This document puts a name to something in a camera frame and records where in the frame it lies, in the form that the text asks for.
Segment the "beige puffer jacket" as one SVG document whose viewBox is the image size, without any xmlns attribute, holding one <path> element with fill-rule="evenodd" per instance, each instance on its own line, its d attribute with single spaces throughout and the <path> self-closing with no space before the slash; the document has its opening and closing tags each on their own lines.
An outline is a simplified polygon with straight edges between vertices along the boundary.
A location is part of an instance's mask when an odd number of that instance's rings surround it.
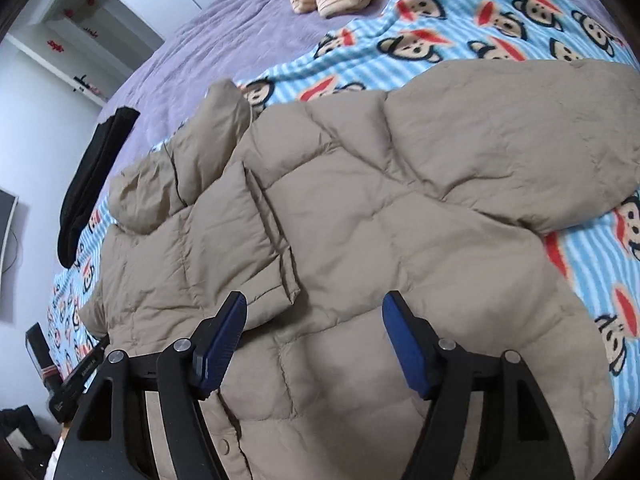
<svg viewBox="0 0 640 480">
<path fill-rule="evenodd" d="M 398 290 L 439 335 L 521 352 L 578 478 L 608 459 L 603 339 L 544 237 L 639 184 L 639 74 L 596 60 L 439 63 L 393 91 L 255 112 L 231 81 L 111 183 L 81 321 L 133 356 L 247 301 L 203 406 L 235 479 L 396 479 L 424 408 L 382 321 Z"/>
</svg>

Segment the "black folded garment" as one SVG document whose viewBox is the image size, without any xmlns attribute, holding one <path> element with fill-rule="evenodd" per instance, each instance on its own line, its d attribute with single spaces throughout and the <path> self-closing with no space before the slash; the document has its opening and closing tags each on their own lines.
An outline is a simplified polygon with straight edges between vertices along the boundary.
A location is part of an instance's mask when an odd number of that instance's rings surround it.
<svg viewBox="0 0 640 480">
<path fill-rule="evenodd" d="M 56 248 L 58 261 L 65 269 L 76 261 L 81 232 L 88 224 L 107 176 L 139 116 L 134 108 L 119 107 L 94 130 L 62 201 Z"/>
</svg>

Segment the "purple bed cover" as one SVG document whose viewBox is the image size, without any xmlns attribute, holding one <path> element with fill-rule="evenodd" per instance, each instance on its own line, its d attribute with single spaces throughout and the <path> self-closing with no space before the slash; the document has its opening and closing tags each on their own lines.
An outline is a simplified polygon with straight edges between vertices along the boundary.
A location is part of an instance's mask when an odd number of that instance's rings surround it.
<svg viewBox="0 0 640 480">
<path fill-rule="evenodd" d="M 123 106 L 140 113 L 118 161 L 128 165 L 171 136 L 213 82 L 250 80 L 291 62 L 318 44 L 325 32 L 356 17 L 378 15 L 387 1 L 373 0 L 354 15 L 322 18 L 295 13 L 290 0 L 215 0 L 135 70 L 100 113 L 100 122 Z"/>
</svg>

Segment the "wall mounted monitor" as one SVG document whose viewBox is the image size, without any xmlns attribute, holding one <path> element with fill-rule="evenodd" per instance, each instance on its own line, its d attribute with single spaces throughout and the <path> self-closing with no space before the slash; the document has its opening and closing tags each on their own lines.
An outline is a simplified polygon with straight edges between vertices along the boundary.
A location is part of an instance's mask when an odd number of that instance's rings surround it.
<svg viewBox="0 0 640 480">
<path fill-rule="evenodd" d="M 0 190 L 0 238 L 1 238 L 1 277 L 17 263 L 20 253 L 20 241 L 14 231 L 14 217 L 17 211 L 18 198 L 4 190 Z"/>
</svg>

